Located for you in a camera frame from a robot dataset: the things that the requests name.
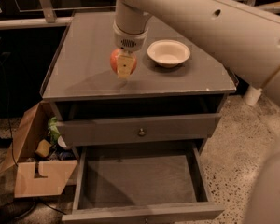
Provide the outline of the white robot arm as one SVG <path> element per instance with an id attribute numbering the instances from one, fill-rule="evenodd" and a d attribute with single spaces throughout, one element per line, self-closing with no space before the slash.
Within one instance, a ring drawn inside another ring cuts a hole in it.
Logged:
<path id="1" fill-rule="evenodd" d="M 280 16 L 232 0 L 117 0 L 116 25 L 147 13 L 192 41 L 280 107 Z M 280 224 L 280 138 L 260 169 L 244 224 Z"/>

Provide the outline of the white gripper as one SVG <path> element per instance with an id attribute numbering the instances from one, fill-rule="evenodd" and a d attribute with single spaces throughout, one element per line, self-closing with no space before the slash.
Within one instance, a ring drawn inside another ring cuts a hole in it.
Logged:
<path id="1" fill-rule="evenodd" d="M 146 22 L 113 23 L 115 44 L 119 49 L 129 52 L 140 50 L 147 38 Z M 136 59 L 130 55 L 120 55 L 117 59 L 117 75 L 119 78 L 127 78 L 136 67 Z"/>

